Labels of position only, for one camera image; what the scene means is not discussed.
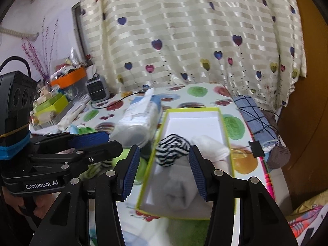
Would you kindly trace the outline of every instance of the black cable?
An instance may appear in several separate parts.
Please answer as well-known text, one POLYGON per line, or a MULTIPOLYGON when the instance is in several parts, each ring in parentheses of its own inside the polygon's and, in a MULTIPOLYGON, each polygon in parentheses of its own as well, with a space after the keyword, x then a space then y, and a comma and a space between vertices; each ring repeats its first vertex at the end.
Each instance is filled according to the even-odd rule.
MULTIPOLYGON (((242 100, 242 99, 247 99, 247 97, 243 96, 242 98, 239 98, 239 99, 237 99, 237 100, 234 100, 234 102, 237 102, 237 101, 242 100)), ((277 117, 280 118, 280 115, 277 115, 277 114, 273 113, 273 112, 270 111, 270 110, 264 109, 264 108, 259 107, 259 106, 252 106, 252 107, 260 108, 261 110, 266 111, 266 112, 269 112, 269 113, 272 113, 272 114, 274 114, 274 115, 276 115, 277 117)))
POLYGON ((10 62, 10 61, 12 61, 12 60, 18 60, 18 61, 23 62, 23 63, 25 64, 26 68, 27 68, 28 76, 31 77, 31 69, 30 69, 30 66, 29 66, 28 62, 27 62, 24 58, 21 58, 21 57, 19 57, 19 56, 11 56, 11 57, 7 58, 7 59, 6 59, 1 65, 0 65, 0 72, 1 72, 1 70, 4 68, 4 66, 5 66, 8 62, 10 62))
POLYGON ((273 113, 273 112, 271 112, 270 110, 265 110, 265 109, 263 109, 262 107, 259 107, 259 106, 243 106, 243 107, 239 107, 239 108, 247 108, 247 107, 260 108, 260 109, 263 110, 263 111, 266 111, 266 112, 272 113, 272 114, 276 115, 277 117, 280 117, 280 115, 277 115, 276 113, 273 113))
POLYGON ((118 100, 117 102, 113 103, 112 105, 107 105, 107 106, 105 106, 105 107, 93 107, 93 105, 92 105, 93 101, 91 101, 90 105, 91 105, 91 107, 92 107, 93 109, 104 109, 104 108, 107 108, 107 107, 109 107, 109 106, 114 106, 114 105, 118 104, 119 102, 121 102, 122 100, 124 100, 125 98, 127 98, 127 97, 129 97, 129 96, 132 96, 132 95, 135 95, 135 94, 139 94, 139 93, 145 93, 145 92, 146 92, 146 90, 142 90, 142 91, 138 91, 138 92, 135 92, 135 93, 129 94, 129 95, 123 97, 122 99, 118 100))
MULTIPOLYGON (((242 110, 242 111, 244 111, 244 112, 246 112, 246 113, 248 113, 249 115, 251 115, 252 117, 256 117, 255 115, 253 115, 253 114, 251 114, 250 112, 248 112, 248 111, 246 111, 246 110, 244 110, 244 109, 240 109, 240 110, 242 110)), ((270 134, 270 136, 274 139, 274 140, 278 140, 279 141, 279 143, 280 143, 280 139, 279 139, 279 131, 275 128, 275 127, 273 127, 272 125, 266 125, 266 127, 263 127, 263 129, 261 129, 261 130, 258 130, 256 133, 258 133, 258 132, 260 132, 260 131, 262 131, 262 130, 266 130, 269 134, 270 134), (277 134, 278 134, 278 138, 275 138, 266 128, 267 127, 270 127, 273 131, 274 130, 276 130, 276 132, 277 132, 277 134)))

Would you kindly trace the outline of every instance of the blue checkered cloth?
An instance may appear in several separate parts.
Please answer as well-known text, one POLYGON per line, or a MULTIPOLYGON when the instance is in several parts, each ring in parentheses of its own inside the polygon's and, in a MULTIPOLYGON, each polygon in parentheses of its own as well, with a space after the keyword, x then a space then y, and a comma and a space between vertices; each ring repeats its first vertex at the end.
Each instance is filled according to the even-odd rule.
POLYGON ((261 109, 257 107, 253 98, 246 95, 233 97, 233 100, 239 108, 249 129, 253 133, 255 140, 259 141, 262 147, 277 144, 277 141, 268 142, 277 140, 277 135, 261 112, 261 109))

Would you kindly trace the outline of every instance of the curtain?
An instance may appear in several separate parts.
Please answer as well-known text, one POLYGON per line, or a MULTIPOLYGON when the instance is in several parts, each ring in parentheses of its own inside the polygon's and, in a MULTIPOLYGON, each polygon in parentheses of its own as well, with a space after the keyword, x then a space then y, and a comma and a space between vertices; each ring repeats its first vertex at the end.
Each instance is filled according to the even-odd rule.
POLYGON ((85 36, 116 91, 220 82, 287 105, 306 76, 296 0, 80 0, 85 36))

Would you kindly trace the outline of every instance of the white wall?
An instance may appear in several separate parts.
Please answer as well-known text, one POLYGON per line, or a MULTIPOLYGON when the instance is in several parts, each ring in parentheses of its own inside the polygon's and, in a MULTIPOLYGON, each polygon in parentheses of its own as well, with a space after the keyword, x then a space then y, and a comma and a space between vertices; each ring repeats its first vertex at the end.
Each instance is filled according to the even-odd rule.
MULTIPOLYGON (((48 40, 52 40, 55 20, 59 16, 58 49, 56 52, 55 50, 53 51, 53 60, 65 58, 69 56, 69 49, 71 47, 76 47, 74 32, 71 27, 72 20, 69 19, 66 21, 66 19, 69 14, 69 9, 78 2, 79 0, 35 0, 34 3, 30 4, 30 2, 26 0, 16 0, 4 17, 2 26, 25 33, 39 32, 40 35, 34 44, 37 46, 37 49, 42 52, 41 32, 43 18, 46 17, 46 24, 49 24, 48 40)), ((41 76, 27 59, 21 46, 22 40, 20 38, 2 34, 0 64, 12 55, 21 56, 30 64, 32 77, 35 80, 39 80, 41 76)), ((11 61, 4 67, 1 74, 15 70, 21 70, 26 73, 26 68, 23 63, 11 61)))

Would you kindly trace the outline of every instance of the tablecloth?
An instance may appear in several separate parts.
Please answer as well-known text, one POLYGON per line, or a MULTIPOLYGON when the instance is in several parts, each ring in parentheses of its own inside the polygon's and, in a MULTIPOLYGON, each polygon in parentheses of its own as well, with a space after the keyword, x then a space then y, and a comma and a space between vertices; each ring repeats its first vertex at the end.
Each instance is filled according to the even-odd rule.
MULTIPOLYGON (((128 94, 120 93, 107 102, 92 105, 94 108, 107 106, 102 109, 94 109, 88 103, 83 112, 74 120, 73 124, 89 126, 95 130, 105 130, 112 133, 116 123, 120 120, 130 102, 135 97, 126 97, 124 100, 117 102, 128 94)), ((250 149, 240 149, 248 146, 248 142, 253 140, 253 136, 224 86, 217 83, 201 83, 170 88, 156 88, 155 94, 160 95, 164 111, 169 108, 219 107, 224 117, 231 147, 239 149, 237 154, 232 154, 233 158, 237 160, 234 165, 235 177, 246 180, 251 176, 258 177, 274 198, 273 186, 263 158, 253 158, 253 155, 249 154, 250 149)), ((131 195, 127 200, 124 203, 117 203, 120 224, 126 245, 184 245, 184 242, 181 240, 174 239, 176 234, 172 234, 172 228, 170 226, 176 225, 176 223, 173 224, 171 220, 166 218, 144 215, 134 209, 140 190, 141 186, 133 186, 131 195)), ((237 202, 236 214, 240 214, 239 202, 237 202)), ((191 222, 184 221, 182 224, 179 224, 181 224, 182 230, 187 232, 186 225, 190 225, 191 222)), ((89 225, 91 243, 96 245, 95 216, 92 206, 90 208, 89 225)), ((199 244, 202 242, 201 237, 206 235, 206 227, 207 224, 205 223, 202 229, 199 227, 195 228, 198 231, 202 230, 202 233, 199 232, 196 235, 200 240, 199 244)), ((238 238, 239 225, 235 223, 232 245, 238 245, 238 238)))

